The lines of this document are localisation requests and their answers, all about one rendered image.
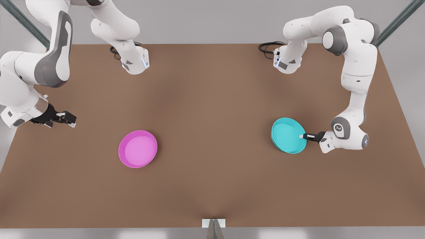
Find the blue plate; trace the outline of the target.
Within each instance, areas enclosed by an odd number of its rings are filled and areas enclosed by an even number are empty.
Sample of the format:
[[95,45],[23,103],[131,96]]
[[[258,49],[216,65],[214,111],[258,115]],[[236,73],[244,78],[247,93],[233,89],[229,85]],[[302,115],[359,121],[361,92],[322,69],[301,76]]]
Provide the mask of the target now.
[[306,133],[297,121],[291,118],[280,118],[272,125],[271,138],[276,148],[285,152],[296,154],[302,152],[307,144],[306,139],[299,135]]

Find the pink plate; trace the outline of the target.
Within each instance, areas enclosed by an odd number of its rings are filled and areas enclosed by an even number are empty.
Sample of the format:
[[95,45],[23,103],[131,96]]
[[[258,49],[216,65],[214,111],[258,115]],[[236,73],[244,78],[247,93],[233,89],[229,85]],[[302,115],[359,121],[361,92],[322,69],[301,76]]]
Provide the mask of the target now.
[[152,133],[137,130],[127,134],[120,142],[118,155],[121,162],[130,168],[148,165],[156,156],[158,143]]

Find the silver frame post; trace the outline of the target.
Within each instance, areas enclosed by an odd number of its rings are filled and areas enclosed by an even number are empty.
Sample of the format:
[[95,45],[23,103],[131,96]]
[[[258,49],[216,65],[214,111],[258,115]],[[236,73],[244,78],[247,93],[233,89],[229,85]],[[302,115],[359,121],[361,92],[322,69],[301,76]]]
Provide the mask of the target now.
[[36,27],[32,21],[30,21],[20,9],[12,3],[11,0],[0,0],[0,5],[3,6],[6,11],[12,15],[28,32],[30,32],[45,48],[49,49],[50,41],[41,32],[41,30]]
[[210,219],[206,239],[225,239],[218,219]]
[[425,0],[412,0],[399,15],[381,32],[377,40],[373,43],[379,47],[391,34],[393,34],[402,23],[405,22],[419,7],[425,3]]

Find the pale frame post foot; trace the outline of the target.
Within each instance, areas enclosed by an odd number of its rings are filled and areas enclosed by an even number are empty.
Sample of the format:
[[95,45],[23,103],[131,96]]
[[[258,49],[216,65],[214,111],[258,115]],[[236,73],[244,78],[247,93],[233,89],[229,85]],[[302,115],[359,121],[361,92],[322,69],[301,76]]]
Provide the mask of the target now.
[[[202,219],[202,227],[209,227],[210,221],[212,219]],[[217,222],[221,228],[226,227],[226,220],[225,219],[215,219],[215,222]]]

